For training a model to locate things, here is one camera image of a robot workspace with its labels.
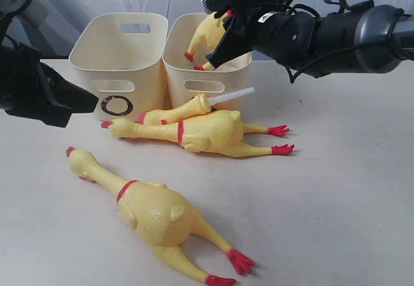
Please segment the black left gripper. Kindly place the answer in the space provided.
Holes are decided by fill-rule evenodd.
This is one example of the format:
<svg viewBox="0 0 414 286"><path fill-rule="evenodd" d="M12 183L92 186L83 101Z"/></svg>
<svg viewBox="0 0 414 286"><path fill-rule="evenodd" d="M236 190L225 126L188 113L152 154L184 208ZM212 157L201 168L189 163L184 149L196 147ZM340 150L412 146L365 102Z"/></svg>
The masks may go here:
<svg viewBox="0 0 414 286"><path fill-rule="evenodd" d="M18 41L1 45L1 109L10 116L39 120L48 126L66 127L72 113L93 113L98 97L68 82L39 60L39 50ZM62 105L42 104L45 100L38 66L51 91Z"/></svg>

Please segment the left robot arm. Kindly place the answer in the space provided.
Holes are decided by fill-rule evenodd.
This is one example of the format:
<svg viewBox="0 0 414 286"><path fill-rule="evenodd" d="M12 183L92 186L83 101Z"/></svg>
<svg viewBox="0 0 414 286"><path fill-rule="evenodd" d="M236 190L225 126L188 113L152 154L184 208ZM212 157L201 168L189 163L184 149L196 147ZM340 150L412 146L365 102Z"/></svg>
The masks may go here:
<svg viewBox="0 0 414 286"><path fill-rule="evenodd" d="M6 35L17 12L1 12L1 109L10 116L66 127L73 114L93 113L98 97L40 61L38 49Z"/></svg>

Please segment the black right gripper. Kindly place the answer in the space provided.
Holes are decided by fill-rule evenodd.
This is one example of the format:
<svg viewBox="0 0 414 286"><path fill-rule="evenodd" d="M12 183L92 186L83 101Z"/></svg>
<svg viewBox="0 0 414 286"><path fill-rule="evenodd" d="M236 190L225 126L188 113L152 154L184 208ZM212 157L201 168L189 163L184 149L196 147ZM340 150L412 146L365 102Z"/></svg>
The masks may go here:
<svg viewBox="0 0 414 286"><path fill-rule="evenodd" d="M207 14L227 9L235 0L201 0ZM232 6L226 32L206 59L214 69L258 51L289 69L300 69L310 56L318 18L290 7L278 12L267 6Z"/></svg>

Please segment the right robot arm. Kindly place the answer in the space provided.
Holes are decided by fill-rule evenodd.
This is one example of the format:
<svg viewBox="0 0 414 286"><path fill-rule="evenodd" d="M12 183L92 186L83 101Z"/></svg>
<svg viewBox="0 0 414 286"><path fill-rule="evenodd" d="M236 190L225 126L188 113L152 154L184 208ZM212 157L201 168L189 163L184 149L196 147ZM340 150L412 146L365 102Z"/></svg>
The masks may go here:
<svg viewBox="0 0 414 286"><path fill-rule="evenodd" d="M332 73L384 74L413 59L413 16L372 0L321 16L294 0L201 0L215 17L229 12L224 35L207 55L213 67L258 51L286 68L294 81Z"/></svg>

